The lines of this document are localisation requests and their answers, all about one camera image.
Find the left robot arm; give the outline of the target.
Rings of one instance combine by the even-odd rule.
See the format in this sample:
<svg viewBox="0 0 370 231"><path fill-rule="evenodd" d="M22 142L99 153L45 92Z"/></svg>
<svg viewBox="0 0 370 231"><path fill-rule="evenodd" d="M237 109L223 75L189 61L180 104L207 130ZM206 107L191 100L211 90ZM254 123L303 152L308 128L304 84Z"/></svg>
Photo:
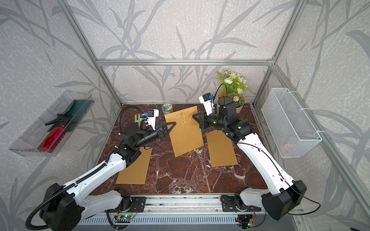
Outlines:
<svg viewBox="0 0 370 231"><path fill-rule="evenodd" d="M122 190L111 190L99 196L90 196L90 193L133 164L141 155L141 147L157 139L163 140L175 125L175 122L163 122L146 131L131 124L120 131L121 142L105 161L64 185L55 183L47 189L43 202L26 219L26 228L71 231L85 218L122 207L127 197Z"/></svg>

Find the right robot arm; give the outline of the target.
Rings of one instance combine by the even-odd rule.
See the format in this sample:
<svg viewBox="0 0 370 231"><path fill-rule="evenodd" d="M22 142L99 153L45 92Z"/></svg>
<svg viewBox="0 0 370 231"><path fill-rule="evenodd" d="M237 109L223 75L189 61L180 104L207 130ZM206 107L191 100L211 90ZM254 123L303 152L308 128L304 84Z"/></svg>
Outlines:
<svg viewBox="0 0 370 231"><path fill-rule="evenodd" d="M273 219L280 220L296 208L305 198L306 185L294 180L268 152L252 126L241 120L232 99L222 98L216 103L214 95L206 93L199 97L204 113L193 115L200 129L213 127L222 131L251 160L263 177L267 189L245 188L234 196L222 196L221 201L231 210L240 212L258 207Z"/></svg>

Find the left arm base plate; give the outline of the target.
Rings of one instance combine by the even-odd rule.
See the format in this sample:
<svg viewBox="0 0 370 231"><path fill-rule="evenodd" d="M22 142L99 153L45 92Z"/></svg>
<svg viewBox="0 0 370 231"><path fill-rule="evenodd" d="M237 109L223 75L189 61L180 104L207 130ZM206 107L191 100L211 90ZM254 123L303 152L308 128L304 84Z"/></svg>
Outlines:
<svg viewBox="0 0 370 231"><path fill-rule="evenodd" d="M129 212L129 213L142 213L145 207L145 197L124 197L115 209L109 209L109 213L113 212Z"/></svg>

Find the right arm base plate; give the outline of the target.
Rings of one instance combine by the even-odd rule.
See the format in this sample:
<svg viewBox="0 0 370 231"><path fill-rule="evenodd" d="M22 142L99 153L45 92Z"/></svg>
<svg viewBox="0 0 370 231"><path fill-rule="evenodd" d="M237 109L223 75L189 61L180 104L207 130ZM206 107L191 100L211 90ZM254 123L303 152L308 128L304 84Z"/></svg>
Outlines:
<svg viewBox="0 0 370 231"><path fill-rule="evenodd" d="M221 195L220 197L222 203L223 212L261 212L260 207L247 206L241 200L241 197L237 194L233 196Z"/></svg>

